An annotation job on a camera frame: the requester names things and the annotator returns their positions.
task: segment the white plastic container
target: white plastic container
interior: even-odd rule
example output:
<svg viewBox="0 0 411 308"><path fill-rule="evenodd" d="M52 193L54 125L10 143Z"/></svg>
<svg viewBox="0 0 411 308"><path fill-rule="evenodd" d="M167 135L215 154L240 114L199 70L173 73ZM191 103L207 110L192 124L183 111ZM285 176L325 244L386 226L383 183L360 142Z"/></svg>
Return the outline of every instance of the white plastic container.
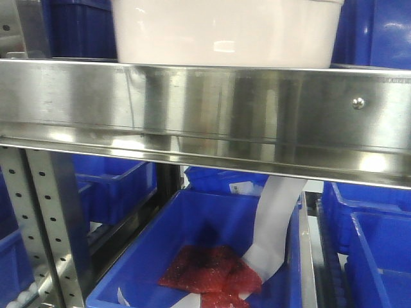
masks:
<svg viewBox="0 0 411 308"><path fill-rule="evenodd" d="M120 62L327 68L344 0L112 0Z"/></svg>

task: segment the blue plastic bin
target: blue plastic bin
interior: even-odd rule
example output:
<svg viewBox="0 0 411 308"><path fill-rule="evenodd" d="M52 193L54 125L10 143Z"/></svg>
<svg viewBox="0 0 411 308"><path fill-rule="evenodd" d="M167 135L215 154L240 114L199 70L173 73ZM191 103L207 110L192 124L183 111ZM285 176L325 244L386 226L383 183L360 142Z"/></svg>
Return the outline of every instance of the blue plastic bin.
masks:
<svg viewBox="0 0 411 308"><path fill-rule="evenodd" d="M243 194L241 184L250 182L254 186L252 195L258 196L268 179L268 175L258 173L203 167L188 167L185 174L192 190L205 193Z"/></svg>
<svg viewBox="0 0 411 308"><path fill-rule="evenodd" d="M42 0L53 56L115 58L110 0Z"/></svg>
<svg viewBox="0 0 411 308"><path fill-rule="evenodd" d="M0 307L6 307L33 281L31 265L0 173Z"/></svg>
<svg viewBox="0 0 411 308"><path fill-rule="evenodd" d="M169 308L187 293L157 281L186 244L230 245L243 255L252 243L258 198L179 191L89 295L87 308L120 308L118 288L135 308ZM247 300L251 307L301 308L298 208L288 230L285 264Z"/></svg>
<svg viewBox="0 0 411 308"><path fill-rule="evenodd" d="M361 308L411 307L411 219L354 213L346 270Z"/></svg>
<svg viewBox="0 0 411 308"><path fill-rule="evenodd" d="M345 0L333 62L411 69L409 0Z"/></svg>
<svg viewBox="0 0 411 308"><path fill-rule="evenodd" d="M335 250L348 254L351 213L379 212L411 217L411 191L325 182L322 206Z"/></svg>
<svg viewBox="0 0 411 308"><path fill-rule="evenodd" d="M94 184L89 219L115 225L157 188L153 162L73 155L77 180Z"/></svg>
<svg viewBox="0 0 411 308"><path fill-rule="evenodd" d="M0 239L17 229L17 221L3 174L0 172Z"/></svg>
<svg viewBox="0 0 411 308"><path fill-rule="evenodd" d="M34 281L20 232L0 239L0 307L6 307Z"/></svg>

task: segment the blue bin rim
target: blue bin rim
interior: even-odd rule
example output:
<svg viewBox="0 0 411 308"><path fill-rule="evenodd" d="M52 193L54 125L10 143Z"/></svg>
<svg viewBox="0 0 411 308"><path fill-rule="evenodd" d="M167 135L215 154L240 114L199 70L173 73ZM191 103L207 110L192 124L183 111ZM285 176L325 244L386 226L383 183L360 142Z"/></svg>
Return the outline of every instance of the blue bin rim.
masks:
<svg viewBox="0 0 411 308"><path fill-rule="evenodd" d="M205 178L207 176L211 175L217 175L217 174L224 174L224 175L229 175L233 174L236 175L238 173L249 173L250 175L259 175L261 177L263 176L268 176L266 174L262 173L256 173L252 171L238 171L238 170L226 170L226 169L217 169L217 168L208 168L208 167L199 167L199 166L190 166L188 167L185 172L184 172L187 177L190 179L198 179L198 178Z"/></svg>
<svg viewBox="0 0 411 308"><path fill-rule="evenodd" d="M347 198L345 198L341 195L340 189L338 188L338 183L336 183L336 182L330 182L330 183L332 185L333 190L335 191L335 195L337 197L338 202L341 203L342 205L345 205L346 207L351 207L351 208L352 207L355 207L355 208L361 207L363 209L368 209L368 208L373 209L374 208L374 207L368 206L367 204L368 203L376 203L376 202L358 201L358 200L347 199ZM380 210L380 212L386 212L386 213L397 212L397 213L401 213L401 215L404 215L404 216L407 215L407 213L403 210L394 210L394 209L389 210L389 211Z"/></svg>
<svg viewBox="0 0 411 308"><path fill-rule="evenodd" d="M75 4L99 8L105 11L112 10L110 0L49 0L49 2L52 6Z"/></svg>
<svg viewBox="0 0 411 308"><path fill-rule="evenodd" d="M20 230L15 230L4 238L0 239L0 253L15 244L21 237Z"/></svg>
<svg viewBox="0 0 411 308"><path fill-rule="evenodd" d="M87 181L77 181L77 188L78 188L78 192L82 193L86 190L88 190L88 188L92 187L93 183L92 182L87 182Z"/></svg>
<svg viewBox="0 0 411 308"><path fill-rule="evenodd" d="M79 178L80 182L88 182L88 180L96 180L98 182L98 180L101 180L102 178L109 178L110 180L113 181L119 181L122 180L124 177L128 176L130 173L132 173L133 171L135 171L136 169L138 169L139 167L145 165L145 164L150 164L151 162L143 162L140 160L136 160L136 165L132 168L130 168L129 170L127 170L126 172L124 172L121 175L113 175L113 176L107 176L107 177L102 177L102 176L98 176L98 175L87 175L87 174L83 174L83 173L76 173L76 176Z"/></svg>
<svg viewBox="0 0 411 308"><path fill-rule="evenodd" d="M367 263L371 269L371 275L374 279L374 283L376 284L376 288L378 290L378 294L380 296L380 300L383 302L384 307L391 307L391 301L388 296L388 293L385 289L384 283L378 273L378 267L375 261L375 258L372 256L372 252L370 246L368 245L368 241L365 238L365 234L362 230L360 218L362 216L369 216L369 217L383 217L385 219L393 219L393 220L404 220L411 223L411 218L400 217L400 216L393 216L393 215L386 215L386 214L377 214L377 213L361 213L355 212L351 214L351 219L353 220L354 228L356 236L358 236L360 240L361 247L365 254L365 258L367 259Z"/></svg>

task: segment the white ball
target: white ball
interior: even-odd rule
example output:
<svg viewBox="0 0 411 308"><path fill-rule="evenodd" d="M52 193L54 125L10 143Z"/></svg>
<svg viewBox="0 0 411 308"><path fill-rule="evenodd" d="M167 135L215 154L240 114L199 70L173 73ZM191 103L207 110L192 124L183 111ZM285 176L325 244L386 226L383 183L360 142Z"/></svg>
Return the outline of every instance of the white ball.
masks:
<svg viewBox="0 0 411 308"><path fill-rule="evenodd" d="M30 300L31 297L32 295L29 291L23 291L19 294L19 297L17 297L17 301L19 303L25 304Z"/></svg>
<svg viewBox="0 0 411 308"><path fill-rule="evenodd" d="M39 292L39 289L37 288L37 285L35 282L30 284L29 291L32 295L36 295Z"/></svg>
<svg viewBox="0 0 411 308"><path fill-rule="evenodd" d="M6 308L21 308L21 307L23 307L23 304L21 304L19 302L10 302L6 306Z"/></svg>

